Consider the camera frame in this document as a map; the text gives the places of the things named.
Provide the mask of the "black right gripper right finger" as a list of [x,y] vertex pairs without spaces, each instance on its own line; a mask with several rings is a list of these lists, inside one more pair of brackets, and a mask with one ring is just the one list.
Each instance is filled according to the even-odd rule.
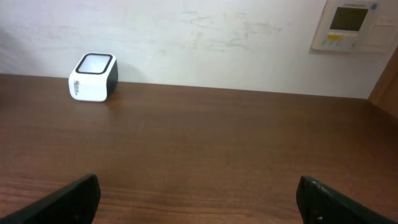
[[308,175],[300,178],[296,203],[304,224],[397,224]]

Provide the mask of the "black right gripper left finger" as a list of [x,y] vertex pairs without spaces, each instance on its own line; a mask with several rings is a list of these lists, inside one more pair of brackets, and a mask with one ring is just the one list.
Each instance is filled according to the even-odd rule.
[[101,191],[97,176],[87,174],[52,194],[2,217],[1,223],[91,224],[100,198]]

